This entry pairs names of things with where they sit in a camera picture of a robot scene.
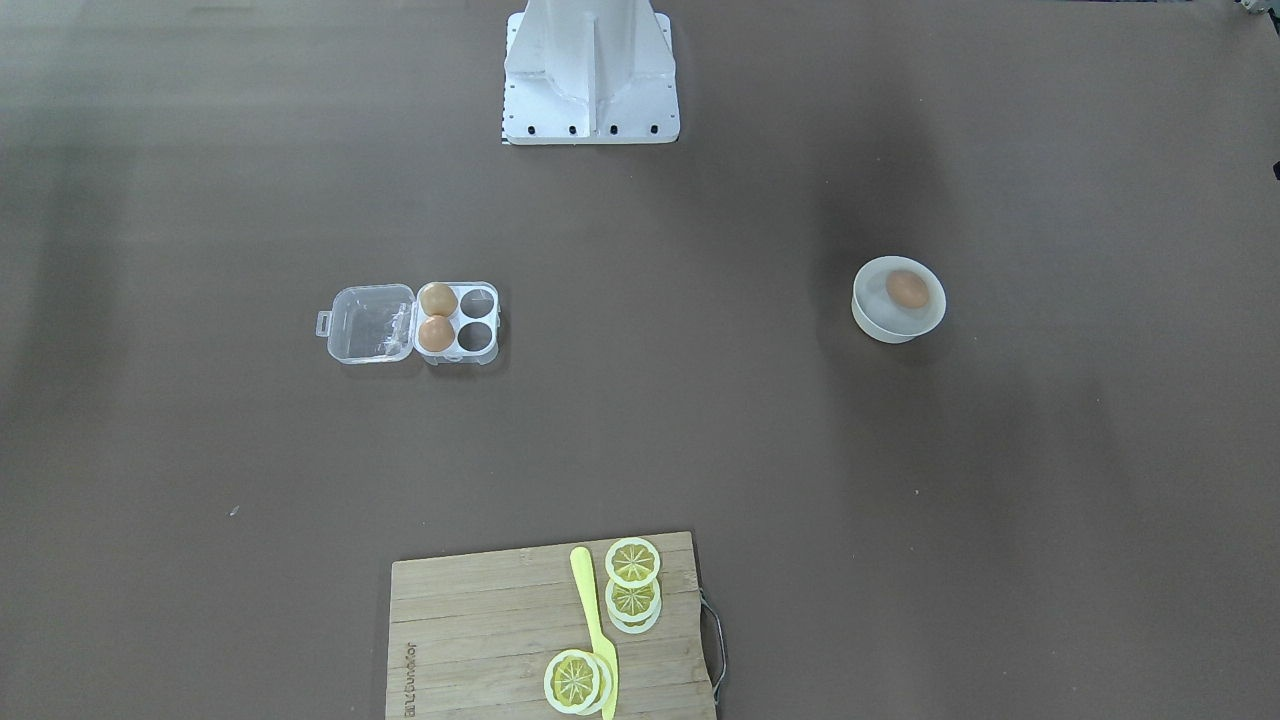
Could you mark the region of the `clear plastic egg box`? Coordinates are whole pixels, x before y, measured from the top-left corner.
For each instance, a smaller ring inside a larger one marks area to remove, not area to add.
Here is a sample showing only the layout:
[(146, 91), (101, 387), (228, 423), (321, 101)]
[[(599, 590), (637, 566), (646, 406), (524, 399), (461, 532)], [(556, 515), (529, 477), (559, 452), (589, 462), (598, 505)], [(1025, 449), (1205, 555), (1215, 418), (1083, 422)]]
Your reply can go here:
[(317, 313), (314, 333), (325, 340), (334, 360), (347, 365), (398, 363), (411, 354), (433, 366), (493, 363), (500, 338), (500, 296), (495, 286), (481, 281), (447, 283), (460, 305), (449, 316), (454, 343), (443, 354), (426, 354), (419, 347), (417, 329), (426, 319), (417, 301), (422, 287), (412, 290), (407, 284), (342, 290), (329, 309)]

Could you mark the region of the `brown egg from bowl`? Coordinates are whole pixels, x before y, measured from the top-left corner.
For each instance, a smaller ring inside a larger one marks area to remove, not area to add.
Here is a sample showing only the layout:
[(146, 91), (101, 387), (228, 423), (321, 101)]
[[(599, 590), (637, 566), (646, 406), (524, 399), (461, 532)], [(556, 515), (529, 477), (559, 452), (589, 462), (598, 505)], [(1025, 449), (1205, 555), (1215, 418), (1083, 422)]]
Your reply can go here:
[(931, 302), (931, 287), (915, 272), (891, 272), (884, 279), (884, 288), (890, 300), (900, 307), (915, 310)]

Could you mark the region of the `brown egg front slot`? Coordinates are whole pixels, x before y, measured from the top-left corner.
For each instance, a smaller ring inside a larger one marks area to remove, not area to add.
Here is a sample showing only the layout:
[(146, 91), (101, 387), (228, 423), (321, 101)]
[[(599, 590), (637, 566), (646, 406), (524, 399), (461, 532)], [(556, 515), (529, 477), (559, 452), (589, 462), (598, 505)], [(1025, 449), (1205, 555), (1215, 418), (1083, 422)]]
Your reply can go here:
[(448, 316), (430, 315), (419, 325), (416, 338), (424, 352), (443, 354), (453, 346), (456, 331)]

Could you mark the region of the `brown egg slot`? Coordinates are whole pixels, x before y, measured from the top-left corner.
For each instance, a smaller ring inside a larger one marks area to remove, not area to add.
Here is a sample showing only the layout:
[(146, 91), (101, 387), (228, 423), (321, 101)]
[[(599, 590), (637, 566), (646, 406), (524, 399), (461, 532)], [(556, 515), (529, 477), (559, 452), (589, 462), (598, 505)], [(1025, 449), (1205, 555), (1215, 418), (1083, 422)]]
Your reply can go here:
[(426, 283), (417, 293), (420, 310), (426, 316), (452, 316), (460, 305), (458, 296), (445, 282)]
[(443, 354), (453, 346), (456, 331), (448, 316), (430, 315), (419, 325), (416, 338), (424, 352)]

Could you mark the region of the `brown egg rear slot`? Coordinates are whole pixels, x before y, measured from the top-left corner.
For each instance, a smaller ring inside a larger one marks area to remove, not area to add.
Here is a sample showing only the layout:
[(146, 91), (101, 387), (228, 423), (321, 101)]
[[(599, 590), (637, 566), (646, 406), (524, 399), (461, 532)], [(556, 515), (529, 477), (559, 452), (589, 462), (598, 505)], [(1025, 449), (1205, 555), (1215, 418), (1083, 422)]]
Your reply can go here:
[(460, 305), (458, 296), (445, 282), (426, 283), (417, 293), (420, 310), (426, 316), (452, 316)]

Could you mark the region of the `lemon slice top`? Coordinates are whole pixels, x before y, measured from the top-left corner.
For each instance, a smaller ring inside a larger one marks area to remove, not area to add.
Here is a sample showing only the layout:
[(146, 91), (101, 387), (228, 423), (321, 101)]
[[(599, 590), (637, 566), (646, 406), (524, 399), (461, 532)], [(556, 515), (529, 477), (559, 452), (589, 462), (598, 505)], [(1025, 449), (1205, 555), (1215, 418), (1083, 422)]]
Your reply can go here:
[(622, 588), (641, 588), (657, 579), (662, 561), (657, 547), (643, 537), (616, 541), (605, 552), (605, 574)]

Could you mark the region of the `yellow plastic knife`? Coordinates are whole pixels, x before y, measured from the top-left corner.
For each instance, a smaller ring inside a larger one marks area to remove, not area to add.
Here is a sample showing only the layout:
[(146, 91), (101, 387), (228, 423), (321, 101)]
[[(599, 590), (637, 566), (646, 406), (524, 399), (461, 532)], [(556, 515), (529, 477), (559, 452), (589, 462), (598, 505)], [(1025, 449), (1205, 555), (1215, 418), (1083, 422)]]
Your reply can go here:
[(588, 624), (591, 651), (611, 670), (612, 687), (602, 706), (602, 719), (614, 719), (620, 693), (620, 662), (614, 643), (603, 632), (600, 598), (590, 548), (586, 546), (573, 547), (570, 553), (570, 562)]

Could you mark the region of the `white round bowl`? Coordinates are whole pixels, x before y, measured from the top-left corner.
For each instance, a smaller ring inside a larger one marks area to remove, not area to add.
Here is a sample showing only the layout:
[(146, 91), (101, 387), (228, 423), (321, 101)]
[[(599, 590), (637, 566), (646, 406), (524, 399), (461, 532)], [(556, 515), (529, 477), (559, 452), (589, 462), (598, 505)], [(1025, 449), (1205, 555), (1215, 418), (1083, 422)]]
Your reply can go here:
[(940, 278), (910, 258), (872, 259), (852, 279), (850, 307), (856, 325), (888, 345), (931, 333), (945, 319), (947, 305)]

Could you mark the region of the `bamboo cutting board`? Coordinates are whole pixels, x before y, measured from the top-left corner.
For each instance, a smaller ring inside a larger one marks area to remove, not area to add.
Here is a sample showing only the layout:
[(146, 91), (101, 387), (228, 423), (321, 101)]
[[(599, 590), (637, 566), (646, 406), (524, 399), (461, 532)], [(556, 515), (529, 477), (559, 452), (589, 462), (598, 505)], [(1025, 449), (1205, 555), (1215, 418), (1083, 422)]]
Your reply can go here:
[[(716, 719), (716, 669), (698, 555), (687, 530), (652, 533), (663, 609), (639, 634), (602, 619), (620, 660), (618, 719)], [(554, 719), (547, 665), (589, 650), (572, 544), (394, 562), (385, 715), (389, 719)]]

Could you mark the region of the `lemon slice bottom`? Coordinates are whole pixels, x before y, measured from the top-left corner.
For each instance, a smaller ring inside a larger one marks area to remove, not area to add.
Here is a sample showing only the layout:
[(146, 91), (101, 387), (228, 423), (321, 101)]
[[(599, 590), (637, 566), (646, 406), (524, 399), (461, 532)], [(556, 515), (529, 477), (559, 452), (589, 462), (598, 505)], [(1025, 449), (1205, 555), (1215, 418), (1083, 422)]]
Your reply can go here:
[(600, 714), (614, 689), (614, 671), (596, 653), (563, 650), (547, 665), (543, 678), (545, 701), (559, 714)]

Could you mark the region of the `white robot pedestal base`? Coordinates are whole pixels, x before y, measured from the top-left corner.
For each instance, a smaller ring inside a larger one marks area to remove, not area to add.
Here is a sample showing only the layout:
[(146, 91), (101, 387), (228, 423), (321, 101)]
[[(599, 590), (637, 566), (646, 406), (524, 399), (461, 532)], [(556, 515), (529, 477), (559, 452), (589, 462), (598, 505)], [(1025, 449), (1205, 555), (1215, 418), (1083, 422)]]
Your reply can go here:
[(530, 1), (506, 22), (504, 72), (504, 143), (680, 137), (672, 24), (649, 1)]

